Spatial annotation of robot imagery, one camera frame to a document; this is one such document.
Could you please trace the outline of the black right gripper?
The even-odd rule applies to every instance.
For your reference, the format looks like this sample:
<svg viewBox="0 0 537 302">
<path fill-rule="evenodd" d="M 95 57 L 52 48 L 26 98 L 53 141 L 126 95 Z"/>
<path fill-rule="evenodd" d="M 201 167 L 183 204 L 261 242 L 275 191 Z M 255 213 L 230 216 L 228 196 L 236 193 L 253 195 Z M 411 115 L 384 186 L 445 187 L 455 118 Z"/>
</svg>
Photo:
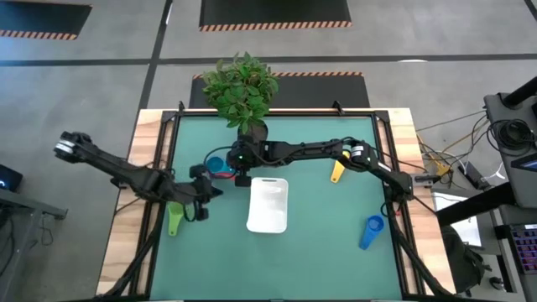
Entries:
<svg viewBox="0 0 537 302">
<path fill-rule="evenodd" d="M 235 186 L 250 187 L 252 177 L 248 176 L 248 171 L 256 164 L 256 159 L 248 145 L 242 140 L 237 140 L 224 159 L 226 163 L 222 166 L 222 172 L 233 173 L 235 171 Z"/>
</svg>

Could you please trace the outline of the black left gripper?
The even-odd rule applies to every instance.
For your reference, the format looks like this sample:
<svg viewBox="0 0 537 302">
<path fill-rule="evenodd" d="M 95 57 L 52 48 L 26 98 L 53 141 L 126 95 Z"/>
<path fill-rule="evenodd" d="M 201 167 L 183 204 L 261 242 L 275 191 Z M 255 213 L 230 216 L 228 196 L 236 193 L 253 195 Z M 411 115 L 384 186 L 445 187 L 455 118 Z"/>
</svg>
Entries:
<svg viewBox="0 0 537 302">
<path fill-rule="evenodd" d="M 189 176 L 192 181 L 175 185 L 174 202 L 180 205 L 187 221 L 204 221 L 209 218 L 209 210 L 205 206 L 210 193 L 210 189 L 206 186 L 209 181 L 206 172 L 207 169 L 203 164 L 191 166 Z M 223 191 L 216 187 L 211 187 L 211 192 L 211 199 L 223 195 Z"/>
</svg>

